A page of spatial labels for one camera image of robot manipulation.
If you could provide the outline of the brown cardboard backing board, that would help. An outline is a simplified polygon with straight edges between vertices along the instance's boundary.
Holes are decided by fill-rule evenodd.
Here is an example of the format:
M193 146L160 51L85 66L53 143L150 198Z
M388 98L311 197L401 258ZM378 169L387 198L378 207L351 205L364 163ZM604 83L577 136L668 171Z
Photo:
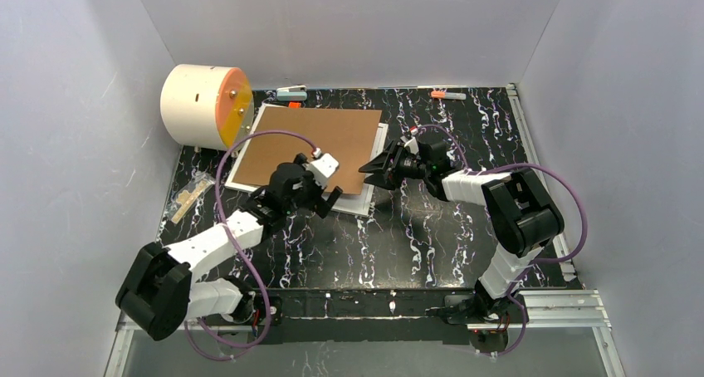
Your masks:
M372 158L381 110L290 108L264 105L254 130L286 130L304 136L340 164L328 193L339 186L344 194L358 195L364 187L359 167ZM263 135L248 140L227 178L230 184L265 185L278 164L297 154L311 154L304 141L288 135Z

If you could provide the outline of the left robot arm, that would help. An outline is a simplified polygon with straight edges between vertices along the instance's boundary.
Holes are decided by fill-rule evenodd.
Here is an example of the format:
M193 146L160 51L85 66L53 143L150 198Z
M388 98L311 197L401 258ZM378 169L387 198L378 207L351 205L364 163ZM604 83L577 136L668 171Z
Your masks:
M181 242L144 245L117 291L116 306L153 340L169 337L190 319L237 314L242 301L252 302L251 292L234 278L206 282L203 277L281 230L298 209L325 218L342 194L339 187L324 194L339 167L331 154L313 160L298 154L279 164L268 185L252 192L224 222Z

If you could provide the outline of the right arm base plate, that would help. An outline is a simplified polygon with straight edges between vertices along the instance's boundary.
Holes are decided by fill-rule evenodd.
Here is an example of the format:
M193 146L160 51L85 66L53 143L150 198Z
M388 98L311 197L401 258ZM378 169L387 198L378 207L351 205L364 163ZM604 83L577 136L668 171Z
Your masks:
M520 306L526 306L522 295L516 295L514 301L503 297L486 305L474 295L455 294L445 296L440 306L426 309L425 315L449 325L487 324L490 329L500 330L506 323L521 323Z

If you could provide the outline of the white picture frame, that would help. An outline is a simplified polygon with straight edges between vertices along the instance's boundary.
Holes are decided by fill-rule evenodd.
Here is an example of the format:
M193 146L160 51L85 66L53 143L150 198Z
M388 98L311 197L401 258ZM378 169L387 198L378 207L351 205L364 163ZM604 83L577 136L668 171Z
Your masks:
M273 104L263 103L260 106L259 111L257 113L257 116L255 117L255 120L254 120L252 128L251 128L252 133L254 132L254 129L259 125L259 122L262 119L263 114L266 112L266 110L273 109L273 108L282 108L282 105L273 105ZM388 128L389 128L388 124L385 124L385 123L378 124L378 129L377 129L377 133L376 133L375 140L374 140L374 146L372 148L371 158L373 158L381 153L382 147L385 144L386 136L388 133ZM243 155L245 154L245 150L247 149L247 146L250 144L253 144L253 141L250 141L250 142L246 143L245 145L243 145L242 149L240 150L240 152L238 154L238 158L235 160L235 163L232 166L232 169L230 170L229 175L227 176L227 180L225 183L225 187L227 189L235 189L235 190L238 190L238 191L241 191L244 193L251 193L257 188L257 186L239 184L234 181L235 174L236 174L241 162L243 161ZM368 184L364 184L361 194L349 194L347 192L344 192L337 199L332 210L339 212L339 213L346 213L346 214L350 214L350 215L366 217L369 215L369 210L371 208L373 192L374 192L374 188Z

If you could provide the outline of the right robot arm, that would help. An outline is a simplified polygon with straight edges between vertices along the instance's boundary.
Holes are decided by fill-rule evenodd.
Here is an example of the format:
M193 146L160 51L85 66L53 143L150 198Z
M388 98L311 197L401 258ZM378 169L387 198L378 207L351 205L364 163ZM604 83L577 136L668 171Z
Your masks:
M404 137L388 144L359 171L365 183L375 187L395 190L407 179L418 179L441 201L486 208L498 241L488 268L471 295L427 311L448 324L502 316L509 306L518 306L514 294L521 274L565 228L561 212L532 168L465 172L447 156L443 142L424 144Z

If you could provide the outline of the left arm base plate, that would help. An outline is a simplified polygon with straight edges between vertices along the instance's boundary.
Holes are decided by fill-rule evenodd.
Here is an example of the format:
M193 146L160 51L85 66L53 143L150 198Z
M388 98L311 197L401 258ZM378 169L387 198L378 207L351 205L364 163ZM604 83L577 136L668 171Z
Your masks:
M237 314L242 323L259 327L264 325L267 312L272 326L281 324L282 299L279 296L270 296L269 306L266 306L261 295L246 295L240 301Z

